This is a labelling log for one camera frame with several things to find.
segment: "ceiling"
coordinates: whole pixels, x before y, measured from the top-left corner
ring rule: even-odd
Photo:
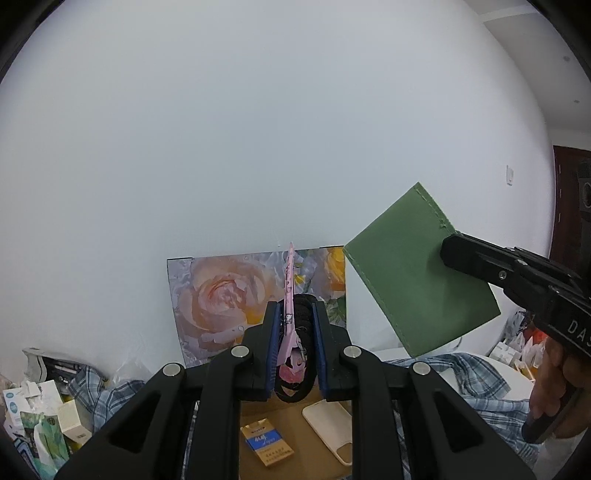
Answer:
[[[591,134],[591,81],[560,34],[527,0],[465,0],[519,67],[548,128]]]

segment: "flower painting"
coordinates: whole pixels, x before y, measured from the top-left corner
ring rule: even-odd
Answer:
[[[168,282],[185,364],[194,367],[240,343],[262,322],[267,302],[284,295],[287,252],[168,260]],[[326,304],[329,320],[345,326],[343,247],[296,250],[294,292]]]

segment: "green cloth cover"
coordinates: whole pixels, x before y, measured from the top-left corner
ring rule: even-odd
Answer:
[[[411,356],[445,345],[501,312],[488,283],[439,256],[452,224],[420,183],[345,245]]]

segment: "wooden door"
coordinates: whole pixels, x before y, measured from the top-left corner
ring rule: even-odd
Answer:
[[[587,276],[589,266],[581,259],[581,237],[584,225],[579,209],[577,169],[581,162],[585,161],[591,161],[591,152],[577,148],[554,147],[556,210],[550,249],[552,260],[575,270],[584,278]]]

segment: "screw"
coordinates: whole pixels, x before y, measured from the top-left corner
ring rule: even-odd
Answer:
[[[244,358],[250,353],[250,350],[245,345],[236,345],[232,349],[232,355],[237,358]]]
[[[343,349],[343,353],[349,358],[357,358],[359,355],[361,355],[361,348],[355,345],[349,345]]]
[[[181,371],[181,367],[179,364],[166,364],[162,369],[162,373],[167,377],[174,377],[178,375]]]
[[[431,371],[431,367],[425,362],[417,362],[413,365],[413,370],[419,375],[427,375]]]

